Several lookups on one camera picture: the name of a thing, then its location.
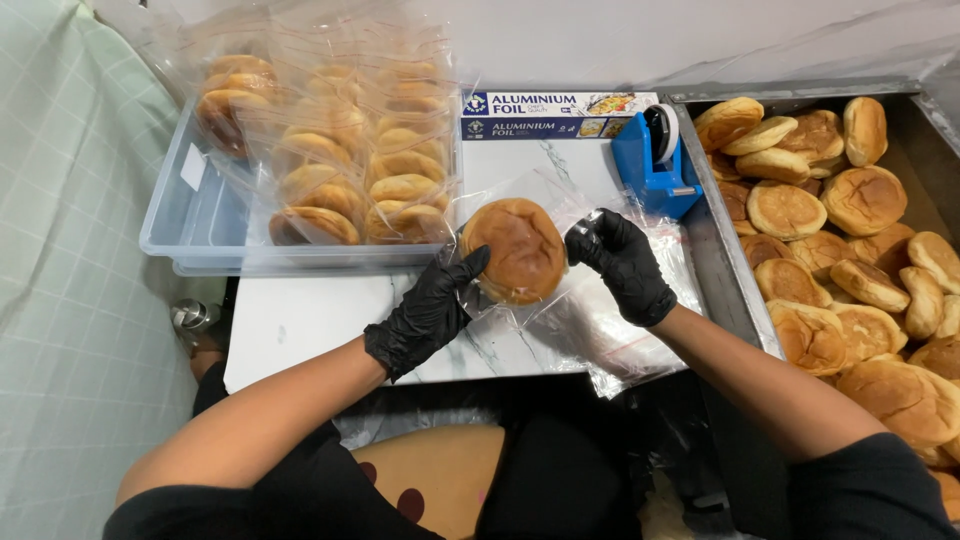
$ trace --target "tape roll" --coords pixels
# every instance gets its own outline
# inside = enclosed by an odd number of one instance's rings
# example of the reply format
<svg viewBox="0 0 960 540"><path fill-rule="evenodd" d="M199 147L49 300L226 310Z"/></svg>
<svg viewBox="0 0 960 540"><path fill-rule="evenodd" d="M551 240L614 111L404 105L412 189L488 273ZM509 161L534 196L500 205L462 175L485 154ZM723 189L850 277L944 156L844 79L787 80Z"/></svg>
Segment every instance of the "tape roll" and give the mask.
<svg viewBox="0 0 960 540"><path fill-rule="evenodd" d="M650 149L653 162L662 163L673 157L680 139L680 121L673 107L666 104L651 105L643 112L650 131Z"/></svg>

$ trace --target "printed food image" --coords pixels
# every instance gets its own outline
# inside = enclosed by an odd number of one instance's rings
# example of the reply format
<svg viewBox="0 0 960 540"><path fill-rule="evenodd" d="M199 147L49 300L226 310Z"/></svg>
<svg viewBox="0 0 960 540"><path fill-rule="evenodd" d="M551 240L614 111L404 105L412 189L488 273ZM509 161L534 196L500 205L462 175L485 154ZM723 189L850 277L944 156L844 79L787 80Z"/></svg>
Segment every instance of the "printed food image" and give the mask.
<svg viewBox="0 0 960 540"><path fill-rule="evenodd" d="M609 114L618 110L627 109L627 104L634 101L636 95L632 92L622 94L607 94L587 105L590 114Z"/></svg>
<svg viewBox="0 0 960 540"><path fill-rule="evenodd" d="M627 122L630 121L630 118L612 118L607 122L607 127L604 129L603 133L600 136L604 138L614 138L617 135L620 135L620 132L623 131L623 127L627 125Z"/></svg>
<svg viewBox="0 0 960 540"><path fill-rule="evenodd" d="M597 136L603 129L604 120L584 120L580 125L580 132L577 136Z"/></svg>

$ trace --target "blue tape dispenser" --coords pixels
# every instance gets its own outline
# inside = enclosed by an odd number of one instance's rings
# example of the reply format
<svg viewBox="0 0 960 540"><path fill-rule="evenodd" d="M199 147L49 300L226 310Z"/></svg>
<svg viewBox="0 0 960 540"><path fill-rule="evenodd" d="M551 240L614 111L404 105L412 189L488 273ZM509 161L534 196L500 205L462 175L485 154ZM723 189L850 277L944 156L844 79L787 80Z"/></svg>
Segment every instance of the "blue tape dispenser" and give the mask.
<svg viewBox="0 0 960 540"><path fill-rule="evenodd" d="M611 141L620 180L631 188L644 211L680 219L704 194L683 176L680 122L667 104L653 105L636 114Z"/></svg>

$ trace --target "person's right hand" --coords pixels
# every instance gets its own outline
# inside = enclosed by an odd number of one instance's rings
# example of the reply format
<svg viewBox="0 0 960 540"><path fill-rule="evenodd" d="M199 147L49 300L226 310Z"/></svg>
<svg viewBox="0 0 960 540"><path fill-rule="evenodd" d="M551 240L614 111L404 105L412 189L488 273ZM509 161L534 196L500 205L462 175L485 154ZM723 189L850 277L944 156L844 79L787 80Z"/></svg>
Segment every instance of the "person's right hand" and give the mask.
<svg viewBox="0 0 960 540"><path fill-rule="evenodd" d="M583 262L603 279L630 324L652 327L677 305L647 235L622 215L599 209L564 238L570 266Z"/></svg>

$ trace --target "white label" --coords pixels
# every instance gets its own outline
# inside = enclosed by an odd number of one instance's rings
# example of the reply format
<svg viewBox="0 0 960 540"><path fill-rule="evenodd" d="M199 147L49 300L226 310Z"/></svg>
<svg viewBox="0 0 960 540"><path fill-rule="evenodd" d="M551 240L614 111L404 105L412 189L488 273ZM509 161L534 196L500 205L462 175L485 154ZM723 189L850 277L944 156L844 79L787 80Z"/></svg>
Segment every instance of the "white label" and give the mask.
<svg viewBox="0 0 960 540"><path fill-rule="evenodd" d="M200 181L204 179L206 170L206 156L200 153L200 149L194 143L190 143L190 149L186 151L186 160L183 160L183 168L180 170L180 177L183 181L190 184L194 191L200 191Z"/></svg>

